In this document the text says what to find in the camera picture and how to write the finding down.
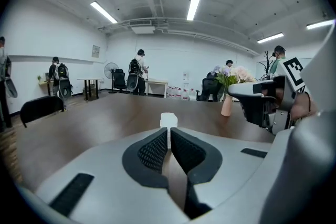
table leg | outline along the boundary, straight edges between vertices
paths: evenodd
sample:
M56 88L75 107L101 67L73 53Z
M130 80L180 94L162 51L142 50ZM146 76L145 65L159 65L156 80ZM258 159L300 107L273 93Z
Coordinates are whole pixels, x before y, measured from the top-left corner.
M47 89L48 89L48 95L51 96L51 94L50 94L50 83L47 84Z
M91 97L91 86L90 86L90 83L91 82L91 80L89 80L89 97Z
M85 90L85 100L88 100L88 91L87 91L87 85L86 85L86 80L84 81L84 90Z
M96 97L97 99L99 98L98 97L98 79L96 79Z

black cap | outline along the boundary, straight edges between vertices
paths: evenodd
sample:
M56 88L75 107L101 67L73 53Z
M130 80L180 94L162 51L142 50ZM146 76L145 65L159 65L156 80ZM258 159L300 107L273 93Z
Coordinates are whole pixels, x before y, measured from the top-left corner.
M285 49L282 46L278 45L277 47L275 47L274 52L285 52Z
M142 49L138 50L138 55L144 55L145 56L145 51L142 50Z

tube light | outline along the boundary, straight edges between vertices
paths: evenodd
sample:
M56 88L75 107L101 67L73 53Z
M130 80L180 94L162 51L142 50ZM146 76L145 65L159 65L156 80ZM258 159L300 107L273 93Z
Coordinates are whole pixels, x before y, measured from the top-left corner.
M314 29L317 27L321 27L321 26L332 25L334 23L335 23L335 20L325 20L323 22L307 25L307 29L310 30L310 29Z
M200 0L191 0L187 20L193 20Z
M107 13L105 9L103 9L97 1L91 3L91 6L94 7L97 11L99 11L102 15L104 15L111 23L116 24L117 21L110 14Z
M273 36L270 36L270 37L258 40L257 42L260 44L260 43L264 43L264 42L267 42L269 40L272 40L272 39L275 39L275 38L279 38L279 37L283 37L283 36L284 36L283 33L278 33L276 35L273 35Z

standing fan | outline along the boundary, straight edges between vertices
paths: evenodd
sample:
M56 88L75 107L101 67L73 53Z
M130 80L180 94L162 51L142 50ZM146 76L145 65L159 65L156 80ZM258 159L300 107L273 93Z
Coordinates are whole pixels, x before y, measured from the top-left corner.
M114 80L114 76L113 73L116 71L116 69L118 69L119 67L114 63L114 62L110 62L108 63L105 67L104 67L104 74L108 79L112 80L112 90L109 93L116 93L118 91L114 91L113 90L113 80Z

